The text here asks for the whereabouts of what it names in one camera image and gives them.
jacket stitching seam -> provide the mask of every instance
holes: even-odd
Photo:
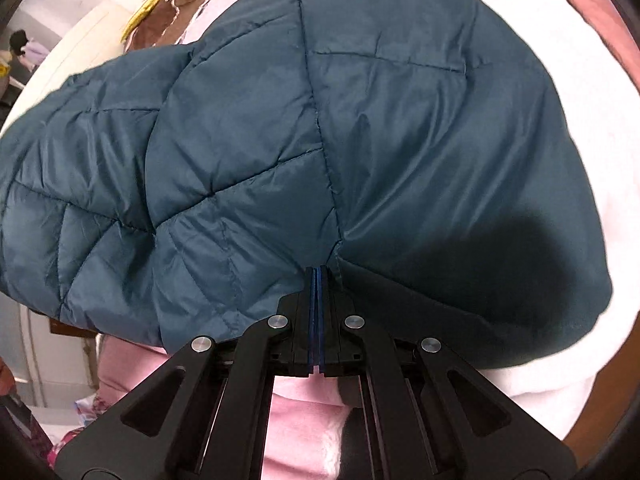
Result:
[[[148,112],[148,113],[152,113],[152,112],[159,112],[160,108],[145,108],[145,107],[139,107],[139,108],[128,108],[128,107],[123,107],[123,108],[86,108],[85,110],[82,110],[80,113],[81,114],[101,114],[103,112]]]
[[[306,30],[305,30],[305,22],[303,17],[302,0],[298,0],[298,10],[299,10],[299,19],[300,19],[300,34],[302,36],[302,49],[305,54],[306,78],[308,80],[309,89],[311,92],[311,104],[316,114],[316,129],[318,130],[318,136],[320,137],[320,145],[322,146],[322,157],[324,158],[324,172],[326,173],[326,178],[329,183],[329,193],[331,194],[331,200],[334,205],[334,211],[335,211],[335,226],[338,231],[338,248],[335,251],[337,256],[337,253],[340,250],[339,248],[342,246],[342,229],[340,228],[340,215],[338,214],[338,207],[335,201],[334,184],[331,181],[329,160],[328,160],[326,149],[324,146],[324,137],[322,136],[322,130],[320,128],[318,102],[316,102],[316,94],[314,92],[313,84],[311,83],[311,73],[309,71],[309,58],[308,58],[308,50],[307,50],[307,44],[306,44]]]
[[[387,57],[373,56],[371,54],[363,54],[361,52],[319,52],[317,50],[313,50],[311,52],[312,54],[316,54],[317,56],[354,56],[354,57],[363,57],[365,59],[377,59],[378,61],[386,61],[388,63],[395,63],[400,65],[411,65],[411,66],[419,66],[422,68],[433,68],[434,70],[444,70],[445,72],[454,72],[458,74],[464,74],[466,72],[466,66],[462,68],[455,68],[451,66],[439,66],[439,65],[433,65],[433,64],[416,63],[415,61],[389,59]]]
[[[193,280],[193,284],[198,288],[198,290],[202,294],[202,297],[204,298],[204,300],[205,301],[209,301],[209,298],[207,298],[207,295],[204,293],[204,290],[202,290],[202,288],[200,287],[200,285],[198,284],[196,279],[193,277],[193,274],[189,270],[189,267],[187,267],[187,262],[184,261],[184,257],[182,256],[182,253],[180,252],[180,249],[178,249],[178,244],[175,243],[174,236],[171,234],[171,229],[167,229],[166,232],[169,235],[169,239],[171,240],[171,243],[174,245],[175,252],[178,254],[178,256],[180,257],[180,260],[182,261],[182,264],[184,266],[184,270],[187,271],[187,274]]]
[[[191,61],[193,60],[193,48],[190,49],[188,51],[188,55],[189,55],[189,63],[187,63],[187,65],[182,69],[182,71],[180,72],[181,74],[184,73],[184,71],[187,69],[187,67],[189,66],[189,64],[191,63]],[[154,125],[151,127],[151,131],[149,131],[149,136],[146,139],[146,145],[145,145],[145,155],[142,157],[142,163],[143,163],[143,169],[142,169],[142,175],[144,177],[144,189],[145,189],[145,211],[146,211],[146,216],[147,218],[149,218],[149,223],[151,225],[153,225],[153,222],[151,220],[151,215],[149,214],[149,206],[146,200],[146,154],[149,151],[149,145],[151,144],[151,137],[153,137],[154,131],[156,130],[156,126],[158,125],[158,118],[160,117],[160,113],[162,111],[162,109],[164,108],[164,106],[166,105],[167,100],[169,99],[169,95],[171,95],[171,92],[174,90],[175,85],[178,83],[178,78],[175,79],[175,81],[173,82],[173,84],[171,85],[171,88],[169,88],[166,92],[166,95],[164,96],[164,100],[162,101],[162,104],[158,107],[155,108],[156,110],[156,117],[154,119]]]
[[[84,211],[85,213],[88,213],[88,214],[91,214],[91,215],[96,215],[96,216],[99,216],[99,217],[102,217],[102,218],[106,218],[107,220],[111,220],[112,222],[117,222],[120,225],[122,225],[123,227],[126,227],[128,229],[133,229],[134,231],[140,231],[140,232],[146,233],[148,235],[154,236],[154,233],[152,233],[151,231],[147,231],[146,229],[142,229],[140,227],[135,227],[135,226],[132,226],[132,225],[125,224],[125,223],[122,222],[122,220],[120,220],[118,218],[113,218],[111,216],[103,215],[103,214],[97,213],[95,211],[89,211],[88,209],[85,209],[84,207],[80,207],[79,205],[76,205],[73,202],[68,202],[67,200],[62,200],[61,198],[56,198],[54,196],[51,196],[51,195],[48,195],[48,194],[43,193],[41,191],[38,191],[36,189],[33,189],[32,187],[29,187],[26,184],[23,184],[18,180],[14,180],[14,183],[18,184],[18,186],[22,186],[24,189],[27,189],[27,190],[31,191],[32,193],[35,193],[36,195],[40,195],[41,197],[48,198],[49,200],[55,200],[56,202],[62,202],[63,204],[66,204],[68,206],[73,206],[76,209],[79,209],[80,211]]]
[[[220,230],[222,232],[222,240],[225,243],[225,254],[226,254],[226,264],[229,268],[229,275],[231,275],[231,291],[234,295],[234,303],[236,304],[236,310],[240,311],[240,304],[242,303],[242,287],[239,286],[240,280],[238,279],[238,275],[233,270],[233,261],[231,260],[231,245],[226,238],[226,224],[222,219],[222,215],[220,214],[220,203],[218,202],[218,197],[213,195],[213,202],[216,205],[218,210],[218,221],[220,222]]]
[[[62,210],[62,221],[60,222],[60,230],[58,231],[58,247],[56,249],[56,277],[58,278],[58,301],[62,303],[62,284],[60,283],[60,245],[62,243],[62,228],[65,226],[66,210],[69,204],[65,204]]]
[[[181,214],[186,213],[187,211],[190,211],[191,209],[196,208],[197,206],[199,206],[203,202],[206,202],[207,200],[213,198],[217,193],[222,193],[223,191],[227,191],[229,189],[233,189],[234,187],[240,186],[240,185],[244,184],[245,182],[248,182],[251,179],[254,179],[254,178],[257,178],[259,176],[262,176],[262,175],[264,175],[266,173],[269,173],[270,171],[277,170],[278,168],[280,168],[281,166],[284,166],[285,164],[288,164],[289,162],[297,160],[298,158],[301,158],[301,157],[303,157],[305,155],[310,155],[311,153],[319,152],[320,150],[322,150],[322,148],[315,148],[314,150],[309,150],[308,152],[300,153],[299,155],[296,155],[296,156],[293,156],[291,158],[288,158],[287,160],[283,160],[282,162],[279,162],[279,163],[275,164],[274,166],[271,166],[270,168],[267,168],[266,170],[262,170],[260,173],[256,173],[256,174],[254,174],[252,176],[248,176],[247,178],[244,178],[244,179],[240,180],[239,182],[235,182],[235,183],[231,184],[230,186],[226,186],[226,187],[223,187],[222,189],[218,189],[218,190],[213,191],[211,193],[207,193],[206,195],[201,197],[195,204],[190,205],[189,207],[187,207],[185,209],[181,209],[180,211],[178,211],[178,212],[172,214],[171,216],[169,216],[169,218],[166,218],[165,220],[162,220],[157,226],[155,226],[155,230],[157,231],[162,225],[164,225],[168,221],[172,220],[173,218],[176,218],[177,216],[180,216]]]
[[[89,259],[89,256],[91,256],[91,254],[94,252],[94,249],[100,243],[100,240],[102,240],[104,238],[104,235],[107,234],[109,229],[111,229],[114,225],[116,225],[116,222],[117,222],[117,220],[111,219],[111,224],[103,232],[100,233],[100,236],[98,236],[98,239],[94,242],[94,244],[91,246],[91,249],[89,249],[89,252],[86,254],[84,259],[82,260],[82,263],[80,264],[80,267],[78,267],[78,272],[75,273],[73,279],[71,280],[71,283],[69,284],[68,291],[66,292],[64,298],[62,298],[62,301],[60,301],[60,305],[58,306],[58,309],[56,310],[56,315],[55,315],[56,319],[60,319],[60,315],[62,314],[62,308],[64,306],[66,306],[66,298],[68,297],[69,293],[73,289],[74,283],[76,282],[76,278],[80,275],[80,272],[82,271],[82,268],[84,267],[84,264],[87,263],[87,260]]]
[[[228,47],[230,44],[232,44],[235,40],[239,40],[240,38],[244,38],[245,36],[247,36],[248,34],[251,34],[252,32],[255,32],[256,30],[258,30],[259,28],[263,28],[265,25],[269,25],[269,23],[273,23],[276,20],[279,20],[281,18],[286,18],[286,14],[283,14],[282,16],[277,16],[276,18],[270,18],[262,23],[260,23],[260,25],[256,25],[254,28],[252,28],[251,30],[246,30],[234,37],[232,37],[230,40],[226,41],[225,43],[223,43],[222,45],[220,45],[216,50],[214,50],[211,53],[208,54],[203,54],[198,56],[198,58],[196,58],[196,61],[193,61],[192,59],[192,63],[193,66],[198,66],[200,63],[205,62],[206,60],[208,60],[210,57],[215,56],[220,50],[222,50],[223,48]]]

black gripper frame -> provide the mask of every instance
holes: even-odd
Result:
[[[349,328],[353,301],[325,267],[307,269],[278,314],[285,326],[267,318],[237,339],[190,342],[67,444],[56,475],[257,480],[274,377],[316,367],[359,378],[373,480],[574,475],[571,451],[444,344],[427,341],[426,351],[364,316]]]

white fabric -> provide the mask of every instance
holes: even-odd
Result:
[[[89,12],[56,45],[18,97],[1,134],[31,107],[57,90],[73,74],[84,72],[120,56],[120,37],[130,11],[113,2],[103,2]]]
[[[640,95],[597,33],[566,0],[482,0],[526,41],[558,89],[605,235],[614,293],[570,348],[485,375],[559,438],[640,309]]]

jacket sleeve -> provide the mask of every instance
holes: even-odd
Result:
[[[145,155],[190,61],[190,46],[127,54],[71,76],[8,129],[0,139],[4,293],[75,326],[121,326],[123,338],[161,343],[148,297],[155,233]]]

silver bolt head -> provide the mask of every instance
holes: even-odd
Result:
[[[268,323],[271,328],[284,328],[286,327],[287,323],[289,323],[289,320],[286,316],[276,314],[276,316],[271,316],[269,318]]]
[[[213,346],[213,342],[208,337],[197,337],[191,342],[191,349],[194,352],[206,352]]]
[[[360,316],[349,316],[344,320],[344,324],[347,326],[347,328],[353,328],[354,330],[356,330],[364,326],[364,318]]]
[[[425,352],[435,354],[442,348],[442,343],[434,337],[426,337],[422,340],[420,346]]]

